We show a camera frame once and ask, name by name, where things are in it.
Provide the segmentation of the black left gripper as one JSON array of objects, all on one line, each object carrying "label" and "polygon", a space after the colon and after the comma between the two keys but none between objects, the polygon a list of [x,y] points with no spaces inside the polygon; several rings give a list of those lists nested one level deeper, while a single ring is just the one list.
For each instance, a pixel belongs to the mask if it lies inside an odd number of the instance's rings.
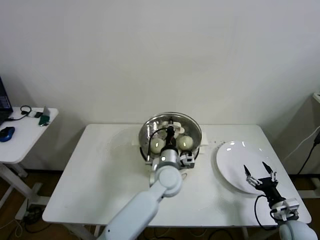
[{"label": "black left gripper", "polygon": [[166,148],[175,148],[176,147],[176,139],[175,139],[175,123],[172,119],[168,121],[168,127],[166,129],[166,137],[165,137],[165,147]]}]

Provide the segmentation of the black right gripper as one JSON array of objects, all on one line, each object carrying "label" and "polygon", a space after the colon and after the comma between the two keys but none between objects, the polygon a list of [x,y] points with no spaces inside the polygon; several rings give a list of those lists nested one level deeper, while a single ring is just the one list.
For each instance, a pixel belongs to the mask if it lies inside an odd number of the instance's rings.
[{"label": "black right gripper", "polygon": [[279,202],[286,200],[286,198],[282,197],[279,191],[277,190],[277,173],[273,171],[272,168],[264,161],[262,162],[262,164],[269,176],[256,179],[251,175],[246,165],[243,165],[246,175],[246,181],[251,186],[255,187],[256,190],[264,192],[269,205],[275,205]]}]

